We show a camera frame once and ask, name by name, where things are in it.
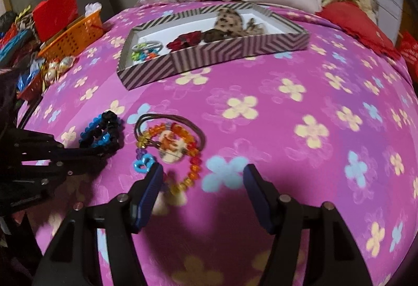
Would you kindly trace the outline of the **leopard print hair bow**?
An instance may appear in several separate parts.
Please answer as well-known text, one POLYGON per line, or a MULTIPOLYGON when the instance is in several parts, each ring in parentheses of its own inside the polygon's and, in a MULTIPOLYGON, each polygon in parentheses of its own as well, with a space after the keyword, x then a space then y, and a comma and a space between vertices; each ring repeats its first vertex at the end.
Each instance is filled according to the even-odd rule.
POLYGON ((266 34, 264 24, 256 24, 253 18, 245 24, 242 16, 232 8, 221 8, 218 11, 214 29, 232 37, 266 34))

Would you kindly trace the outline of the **brown fabric scrunchie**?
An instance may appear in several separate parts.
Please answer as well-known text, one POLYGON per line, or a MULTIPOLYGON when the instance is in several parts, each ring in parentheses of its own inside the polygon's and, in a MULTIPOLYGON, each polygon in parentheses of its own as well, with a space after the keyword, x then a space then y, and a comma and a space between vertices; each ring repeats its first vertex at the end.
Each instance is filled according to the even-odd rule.
POLYGON ((216 42, 223 39, 228 39, 230 32, 222 31, 218 29, 210 29, 202 33, 202 40, 205 43, 216 42))

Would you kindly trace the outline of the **red small bowl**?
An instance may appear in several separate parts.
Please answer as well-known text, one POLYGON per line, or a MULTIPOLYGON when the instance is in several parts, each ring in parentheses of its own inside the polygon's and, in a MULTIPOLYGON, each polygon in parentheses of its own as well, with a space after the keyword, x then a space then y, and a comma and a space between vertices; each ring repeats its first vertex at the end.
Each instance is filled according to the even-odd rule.
POLYGON ((33 80, 24 88, 18 95, 17 98, 20 100, 25 100, 30 103, 33 100, 38 99, 43 92, 43 78, 41 73, 33 78, 33 80))

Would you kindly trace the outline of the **painted egg ornaments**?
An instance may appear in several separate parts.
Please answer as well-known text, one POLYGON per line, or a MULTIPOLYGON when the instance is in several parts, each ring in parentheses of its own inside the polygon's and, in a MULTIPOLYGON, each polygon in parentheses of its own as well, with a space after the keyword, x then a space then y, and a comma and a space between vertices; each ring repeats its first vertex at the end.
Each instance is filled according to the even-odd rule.
POLYGON ((62 59, 49 61, 43 74, 43 81, 46 86, 50 86, 67 73, 74 65, 77 58, 75 56, 65 56, 62 59))

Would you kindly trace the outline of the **orange plastic basket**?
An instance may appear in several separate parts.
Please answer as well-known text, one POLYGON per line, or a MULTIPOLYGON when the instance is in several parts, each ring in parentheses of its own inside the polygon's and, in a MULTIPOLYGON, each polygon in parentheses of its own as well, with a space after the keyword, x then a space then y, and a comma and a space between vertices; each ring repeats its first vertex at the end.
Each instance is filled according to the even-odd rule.
POLYGON ((103 36, 105 29, 98 10, 87 17, 80 17, 60 33, 51 43, 38 53, 43 59, 63 59, 66 56, 78 56, 89 45, 103 36))

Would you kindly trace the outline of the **pink floral bedspread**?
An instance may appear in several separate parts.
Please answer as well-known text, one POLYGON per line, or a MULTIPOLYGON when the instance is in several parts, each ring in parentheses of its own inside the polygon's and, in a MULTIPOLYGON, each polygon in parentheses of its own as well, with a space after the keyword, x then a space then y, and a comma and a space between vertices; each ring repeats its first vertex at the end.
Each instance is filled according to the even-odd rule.
POLYGON ((256 285, 272 237, 242 183, 253 163, 298 202, 333 202, 375 285, 394 277, 417 233, 417 97, 403 59, 379 56, 330 23, 279 8, 311 35, 300 52, 249 56, 126 90, 116 69, 130 30, 186 10, 185 4, 129 8, 46 92, 27 128, 75 147, 84 128, 111 110, 125 144, 100 175, 69 178, 28 212, 46 249, 75 202, 95 205, 140 178, 134 126, 148 112, 185 117, 207 144, 199 175, 187 158, 166 165, 171 182, 146 228, 134 236, 150 285, 256 285))

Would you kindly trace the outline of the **red paper bag left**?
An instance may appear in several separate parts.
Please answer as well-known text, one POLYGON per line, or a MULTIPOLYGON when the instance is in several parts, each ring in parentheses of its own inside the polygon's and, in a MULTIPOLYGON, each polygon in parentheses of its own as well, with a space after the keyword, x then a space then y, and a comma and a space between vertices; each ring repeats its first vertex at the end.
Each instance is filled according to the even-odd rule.
POLYGON ((45 0, 33 9, 38 37, 45 42, 79 17, 77 0, 45 0))

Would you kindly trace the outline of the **red satin hair bow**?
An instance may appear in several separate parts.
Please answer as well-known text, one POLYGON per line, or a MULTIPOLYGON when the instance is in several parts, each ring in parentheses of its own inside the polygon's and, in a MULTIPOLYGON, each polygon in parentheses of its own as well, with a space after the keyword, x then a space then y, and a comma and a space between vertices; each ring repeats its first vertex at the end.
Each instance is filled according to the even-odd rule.
POLYGON ((194 47, 200 44, 202 40, 201 31, 188 32, 182 35, 179 35, 176 39, 169 42, 166 45, 167 49, 170 49, 171 52, 176 52, 181 49, 186 49, 189 47, 194 47))

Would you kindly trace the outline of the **red shopping bag right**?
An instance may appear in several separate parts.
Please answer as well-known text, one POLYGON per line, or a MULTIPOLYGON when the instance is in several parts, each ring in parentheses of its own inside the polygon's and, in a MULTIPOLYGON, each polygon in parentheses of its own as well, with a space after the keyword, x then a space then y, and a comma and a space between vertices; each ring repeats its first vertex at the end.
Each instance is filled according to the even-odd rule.
POLYGON ((398 51, 404 58, 409 75, 414 83, 417 83, 418 73, 418 42, 406 30, 401 33, 400 44, 397 47, 398 51))

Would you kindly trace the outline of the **striped white tray box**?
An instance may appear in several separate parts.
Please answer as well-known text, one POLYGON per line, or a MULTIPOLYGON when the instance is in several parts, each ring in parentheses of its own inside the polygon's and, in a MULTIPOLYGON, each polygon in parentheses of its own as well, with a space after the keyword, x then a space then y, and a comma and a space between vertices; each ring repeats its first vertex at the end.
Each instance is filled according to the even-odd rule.
POLYGON ((246 56, 303 50, 309 41, 306 29, 261 5, 202 5, 133 27, 123 45, 116 72, 122 85, 133 90, 163 78, 246 56), (166 48, 179 35, 212 29, 221 8, 236 10, 244 22, 253 18, 256 24, 264 24, 266 34, 229 37, 210 43, 201 41, 197 46, 176 52, 166 48))

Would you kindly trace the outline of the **red ruffled cushion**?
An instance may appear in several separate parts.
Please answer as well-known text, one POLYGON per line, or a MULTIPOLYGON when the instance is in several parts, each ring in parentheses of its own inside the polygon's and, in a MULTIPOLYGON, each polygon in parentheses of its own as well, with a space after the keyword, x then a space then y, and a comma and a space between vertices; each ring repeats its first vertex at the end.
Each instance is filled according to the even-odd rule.
POLYGON ((380 56, 399 60, 401 55, 392 41, 358 5, 350 1, 334 2, 317 12, 321 18, 339 26, 345 33, 380 56))

